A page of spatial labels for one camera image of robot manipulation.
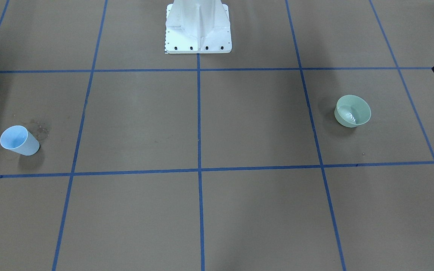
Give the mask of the light blue plastic cup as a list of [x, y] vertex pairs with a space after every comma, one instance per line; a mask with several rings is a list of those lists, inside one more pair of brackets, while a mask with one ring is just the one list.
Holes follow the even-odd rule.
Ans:
[[24, 156], [37, 153], [41, 147], [29, 130], [21, 125], [7, 128], [0, 136], [0, 145], [4, 149]]

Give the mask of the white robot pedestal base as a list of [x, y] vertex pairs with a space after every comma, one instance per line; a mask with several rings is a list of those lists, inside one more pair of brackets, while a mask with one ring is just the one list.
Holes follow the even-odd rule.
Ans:
[[165, 26], [164, 53], [232, 51], [229, 7], [220, 0], [175, 0], [167, 5]]

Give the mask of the mint green bowl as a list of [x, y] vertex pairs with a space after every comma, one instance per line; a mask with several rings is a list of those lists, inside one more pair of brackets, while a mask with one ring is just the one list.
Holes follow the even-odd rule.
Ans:
[[371, 119], [371, 108], [358, 96], [344, 95], [336, 102], [334, 116], [340, 125], [355, 128]]

